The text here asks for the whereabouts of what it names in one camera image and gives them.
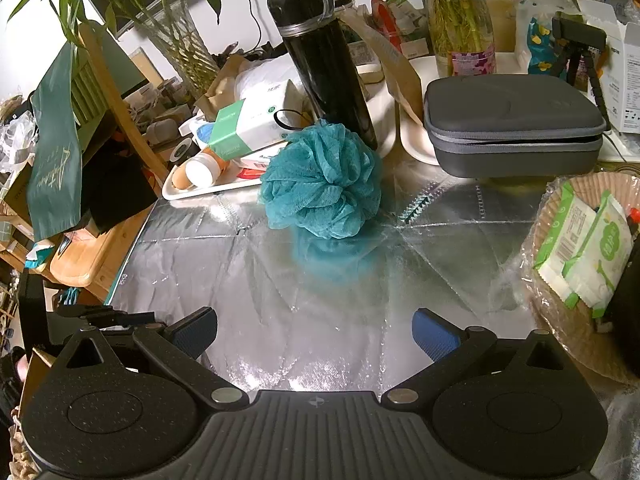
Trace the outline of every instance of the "bottle label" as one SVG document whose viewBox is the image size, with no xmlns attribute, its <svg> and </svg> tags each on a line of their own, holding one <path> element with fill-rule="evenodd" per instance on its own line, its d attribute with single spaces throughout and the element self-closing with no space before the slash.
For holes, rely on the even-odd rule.
<svg viewBox="0 0 640 480">
<path fill-rule="evenodd" d="M 452 52 L 453 75 L 495 73 L 495 48 L 492 43 L 484 52 Z"/>
</svg>

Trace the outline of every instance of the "zipper case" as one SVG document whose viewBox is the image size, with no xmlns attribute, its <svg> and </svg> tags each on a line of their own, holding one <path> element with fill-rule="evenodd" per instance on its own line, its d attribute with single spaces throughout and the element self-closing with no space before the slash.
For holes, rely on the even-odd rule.
<svg viewBox="0 0 640 480">
<path fill-rule="evenodd" d="M 606 129 L 587 97 L 548 75 L 437 79 L 424 105 L 438 162 L 465 178 L 588 173 Z"/>
</svg>

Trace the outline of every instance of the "cable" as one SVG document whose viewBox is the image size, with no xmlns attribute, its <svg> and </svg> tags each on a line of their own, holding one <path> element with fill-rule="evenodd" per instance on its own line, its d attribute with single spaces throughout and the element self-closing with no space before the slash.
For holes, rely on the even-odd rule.
<svg viewBox="0 0 640 480">
<path fill-rule="evenodd" d="M 622 162 L 626 162 L 628 164 L 628 162 L 626 161 L 626 158 L 622 155 L 622 153 L 620 153 L 620 150 L 618 149 L 618 147 L 616 146 L 616 143 L 613 142 L 613 140 L 611 140 L 611 138 L 609 137 L 610 134 L 603 134 L 605 139 L 607 139 L 611 145 L 613 146 L 613 148 L 618 152 L 618 155 L 620 156 L 620 158 L 622 159 Z"/>
<path fill-rule="evenodd" d="M 250 54 L 252 52 L 255 52 L 256 50 L 258 50 L 258 47 L 262 43 L 262 27 L 260 26 L 260 22 L 258 21 L 258 18 L 256 18 L 254 15 L 254 6 L 252 5 L 251 0 L 249 0 L 249 13 L 251 14 L 251 17 L 254 19 L 255 24 L 258 26 L 258 32 L 260 33 L 260 36 L 258 37 L 258 42 L 255 44 L 255 46 L 248 52 L 245 52 L 245 54 Z"/>
</svg>

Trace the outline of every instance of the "green and white box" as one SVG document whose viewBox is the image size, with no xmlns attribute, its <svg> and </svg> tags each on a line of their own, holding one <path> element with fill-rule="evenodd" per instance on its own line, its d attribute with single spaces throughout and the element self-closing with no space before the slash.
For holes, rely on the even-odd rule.
<svg viewBox="0 0 640 480">
<path fill-rule="evenodd" d="M 300 127 L 303 98 L 290 81 L 256 89 L 245 99 L 222 108 L 209 139 L 209 147 L 223 160 L 231 160 L 282 142 L 290 133 L 276 123 Z"/>
</svg>

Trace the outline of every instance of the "white cap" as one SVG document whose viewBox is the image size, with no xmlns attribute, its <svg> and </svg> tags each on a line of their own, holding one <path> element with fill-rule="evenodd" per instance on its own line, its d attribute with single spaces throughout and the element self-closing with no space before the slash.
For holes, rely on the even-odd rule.
<svg viewBox="0 0 640 480">
<path fill-rule="evenodd" d="M 187 178 L 199 188 L 213 186 L 222 173 L 216 159 L 207 153 L 199 153 L 187 160 L 185 164 Z"/>
</svg>

